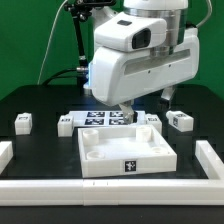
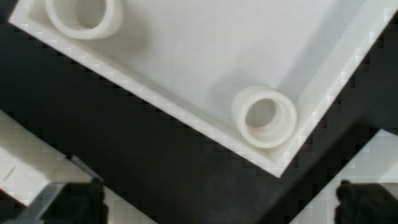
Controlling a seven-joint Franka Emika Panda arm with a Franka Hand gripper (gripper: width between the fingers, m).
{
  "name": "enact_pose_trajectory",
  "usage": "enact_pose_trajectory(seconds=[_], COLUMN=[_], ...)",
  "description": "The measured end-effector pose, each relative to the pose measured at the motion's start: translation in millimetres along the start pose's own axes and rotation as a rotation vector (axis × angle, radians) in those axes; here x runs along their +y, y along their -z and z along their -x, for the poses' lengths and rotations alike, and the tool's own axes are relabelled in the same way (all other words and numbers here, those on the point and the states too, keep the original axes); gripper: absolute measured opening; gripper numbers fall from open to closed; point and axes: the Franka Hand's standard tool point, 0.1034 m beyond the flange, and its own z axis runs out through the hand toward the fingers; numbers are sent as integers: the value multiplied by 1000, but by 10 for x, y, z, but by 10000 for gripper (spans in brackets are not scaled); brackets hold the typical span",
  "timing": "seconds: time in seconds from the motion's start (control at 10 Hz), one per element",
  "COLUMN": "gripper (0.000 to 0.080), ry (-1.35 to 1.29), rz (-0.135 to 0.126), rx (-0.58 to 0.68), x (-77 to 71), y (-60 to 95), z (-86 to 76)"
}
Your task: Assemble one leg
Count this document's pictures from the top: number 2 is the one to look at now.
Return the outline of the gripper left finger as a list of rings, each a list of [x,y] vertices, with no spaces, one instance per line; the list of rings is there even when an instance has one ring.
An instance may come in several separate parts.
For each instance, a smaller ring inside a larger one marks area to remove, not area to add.
[[[89,175],[87,182],[52,182],[11,224],[107,224],[103,179],[73,156],[70,162]]]

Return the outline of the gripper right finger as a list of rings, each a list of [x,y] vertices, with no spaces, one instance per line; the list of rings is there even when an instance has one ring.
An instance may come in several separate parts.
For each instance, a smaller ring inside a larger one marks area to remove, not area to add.
[[[342,181],[334,224],[398,224],[398,183]]]

